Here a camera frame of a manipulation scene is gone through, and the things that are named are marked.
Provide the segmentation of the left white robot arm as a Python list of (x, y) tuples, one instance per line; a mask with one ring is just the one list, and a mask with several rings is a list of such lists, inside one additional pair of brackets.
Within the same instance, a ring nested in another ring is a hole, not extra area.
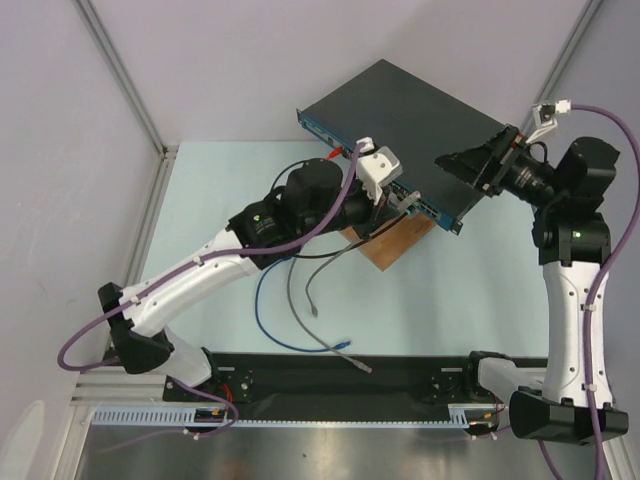
[(129, 374), (177, 379), (199, 400), (214, 397), (220, 376), (209, 352), (174, 335), (169, 322), (228, 283), (298, 253), (316, 235), (372, 225), (384, 187), (401, 171), (389, 153), (367, 154), (348, 172), (331, 160), (305, 160), (172, 269), (126, 288), (103, 285), (98, 297), (120, 364)]

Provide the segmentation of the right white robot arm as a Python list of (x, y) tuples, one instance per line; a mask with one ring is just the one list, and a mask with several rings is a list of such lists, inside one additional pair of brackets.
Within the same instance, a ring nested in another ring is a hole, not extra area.
[(535, 209), (532, 238), (546, 285), (549, 353), (542, 380), (503, 354), (474, 352), (460, 377), (463, 395), (508, 403), (520, 439), (576, 445), (627, 433), (604, 365), (603, 306), (610, 230), (599, 211), (619, 152), (594, 137), (574, 140), (557, 166), (539, 162), (528, 139), (507, 125), (484, 144), (436, 164), (486, 197), (507, 191)]

